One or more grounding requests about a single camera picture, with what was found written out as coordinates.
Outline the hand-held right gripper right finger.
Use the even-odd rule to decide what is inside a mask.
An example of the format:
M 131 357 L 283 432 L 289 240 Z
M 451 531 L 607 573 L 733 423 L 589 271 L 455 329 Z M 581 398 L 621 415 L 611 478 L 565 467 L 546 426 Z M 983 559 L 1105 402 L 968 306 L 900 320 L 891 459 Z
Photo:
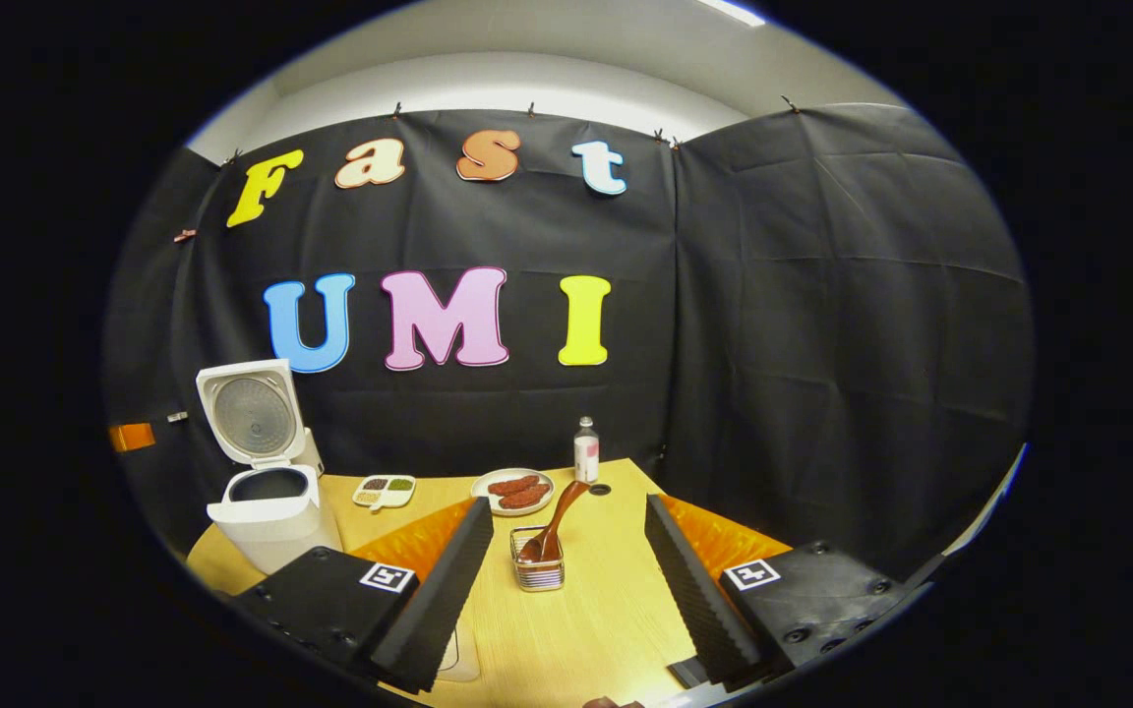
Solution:
M 649 495 L 644 537 L 704 679 L 727 688 L 813 669 L 921 596 L 835 543 L 790 547 L 668 495 Z

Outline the brown wooden spoon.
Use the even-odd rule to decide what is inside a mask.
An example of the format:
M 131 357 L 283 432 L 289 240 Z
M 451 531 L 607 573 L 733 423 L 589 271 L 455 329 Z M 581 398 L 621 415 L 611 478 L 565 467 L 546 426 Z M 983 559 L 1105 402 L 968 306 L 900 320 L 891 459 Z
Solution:
M 590 488 L 593 488 L 593 485 L 579 480 L 566 485 L 566 489 L 563 491 L 562 496 L 557 501 L 557 506 L 555 506 L 550 524 L 523 544 L 520 551 L 517 552 L 516 561 L 522 564 L 530 564 L 539 563 L 539 561 L 560 561 L 563 558 L 561 539 L 559 539 L 559 528 L 561 528 L 571 504 L 576 500 L 579 500 L 581 495 L 588 493 Z

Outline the white divided grain dish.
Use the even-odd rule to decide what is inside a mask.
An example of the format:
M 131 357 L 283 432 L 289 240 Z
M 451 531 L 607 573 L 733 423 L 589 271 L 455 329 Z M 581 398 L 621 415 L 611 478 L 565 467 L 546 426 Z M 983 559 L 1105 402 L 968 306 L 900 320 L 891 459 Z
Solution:
M 368 507 L 372 512 L 381 509 L 404 507 L 412 501 L 417 479 L 408 475 L 370 475 L 364 478 L 352 493 L 355 505 Z

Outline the white rice cooker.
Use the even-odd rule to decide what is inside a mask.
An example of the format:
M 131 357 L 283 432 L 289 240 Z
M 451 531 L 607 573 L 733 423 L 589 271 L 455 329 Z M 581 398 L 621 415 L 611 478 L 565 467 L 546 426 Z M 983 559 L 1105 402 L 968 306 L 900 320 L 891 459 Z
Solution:
M 202 369 L 204 416 L 225 457 L 246 469 L 225 483 L 207 515 L 261 573 L 272 574 L 316 547 L 340 551 L 340 534 L 318 474 L 296 463 L 303 413 L 286 359 Z

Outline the white round plate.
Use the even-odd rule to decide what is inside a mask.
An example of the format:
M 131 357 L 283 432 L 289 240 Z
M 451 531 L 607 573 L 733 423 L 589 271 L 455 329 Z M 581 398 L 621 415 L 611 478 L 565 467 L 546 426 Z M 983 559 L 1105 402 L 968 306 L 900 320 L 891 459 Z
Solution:
M 521 476 L 530 475 L 530 474 L 538 475 L 539 478 L 540 478 L 540 483 L 552 485 L 552 492 L 548 495 L 545 495 L 545 497 L 543 497 L 540 500 L 540 502 L 538 503 L 538 505 L 534 505 L 534 506 L 526 507 L 526 509 L 503 509 L 503 507 L 500 507 L 500 504 L 499 504 L 500 497 L 499 497 L 499 495 L 492 495 L 492 494 L 487 493 L 487 487 L 489 487 L 489 484 L 492 484 L 492 483 L 504 481 L 504 480 L 509 480 L 509 479 L 517 479 L 517 478 L 521 478 Z M 554 492 L 555 492 L 555 484 L 553 483 L 552 479 L 550 479 L 550 476 L 545 475 L 544 472 L 539 472 L 539 471 L 531 470 L 531 469 L 499 469 L 499 470 L 494 470 L 494 471 L 487 472 L 485 475 L 482 475 L 482 478 L 478 478 L 475 483 L 472 483 L 472 488 L 471 488 L 471 495 L 472 495 L 472 497 L 484 498 L 484 500 L 489 501 L 489 507 L 491 507 L 492 514 L 497 515 L 497 517 L 522 517 L 522 515 L 531 514 L 531 512 L 539 511 L 540 509 L 544 509 L 545 506 L 547 506 L 548 503 L 553 500 Z

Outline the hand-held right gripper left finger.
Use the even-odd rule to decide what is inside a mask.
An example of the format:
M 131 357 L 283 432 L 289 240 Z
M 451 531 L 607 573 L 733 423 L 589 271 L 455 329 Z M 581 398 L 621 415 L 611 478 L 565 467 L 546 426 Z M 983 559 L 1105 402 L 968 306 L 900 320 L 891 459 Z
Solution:
M 491 541 L 489 501 L 461 501 L 356 553 L 306 551 L 232 605 L 348 676 L 419 693 L 435 685 Z

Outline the clear bottle with pink label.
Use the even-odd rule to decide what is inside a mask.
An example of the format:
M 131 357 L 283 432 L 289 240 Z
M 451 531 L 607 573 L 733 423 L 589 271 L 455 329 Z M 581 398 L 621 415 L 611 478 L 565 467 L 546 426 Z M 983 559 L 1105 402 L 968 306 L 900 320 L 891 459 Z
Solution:
M 597 484 L 600 467 L 600 438 L 594 429 L 593 417 L 583 416 L 579 420 L 579 430 L 572 438 L 574 454 L 574 478 L 588 485 Z

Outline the metal wire chopstick holder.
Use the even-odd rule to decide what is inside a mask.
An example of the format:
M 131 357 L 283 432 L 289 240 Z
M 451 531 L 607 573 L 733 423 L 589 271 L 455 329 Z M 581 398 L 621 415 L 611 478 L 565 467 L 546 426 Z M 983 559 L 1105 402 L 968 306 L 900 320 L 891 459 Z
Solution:
M 516 527 L 509 532 L 509 556 L 516 569 L 516 582 L 526 592 L 561 590 L 564 585 L 564 555 L 561 547 L 547 551 L 543 556 L 523 560 L 521 552 L 543 530 L 540 527 Z

